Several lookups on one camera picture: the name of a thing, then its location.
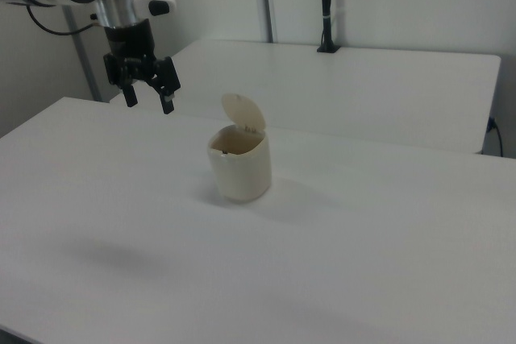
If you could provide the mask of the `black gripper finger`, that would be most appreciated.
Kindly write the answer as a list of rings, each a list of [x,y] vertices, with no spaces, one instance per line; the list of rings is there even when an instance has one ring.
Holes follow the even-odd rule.
[[[113,54],[108,53],[103,57],[106,75],[111,85],[116,85],[123,93],[128,107],[133,107],[138,103],[133,87],[133,78],[128,66],[119,61]]]
[[[155,60],[152,63],[153,76],[148,84],[158,93],[164,114],[174,111],[173,98],[175,92],[181,88],[181,83],[177,75],[171,57]]]

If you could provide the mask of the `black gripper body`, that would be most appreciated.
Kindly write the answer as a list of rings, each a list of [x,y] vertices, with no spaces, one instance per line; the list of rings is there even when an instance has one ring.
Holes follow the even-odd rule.
[[[110,47],[110,52],[103,57],[109,79],[119,79],[126,59],[138,62],[136,79],[156,76],[155,43],[148,19],[129,27],[105,27],[104,32]]]

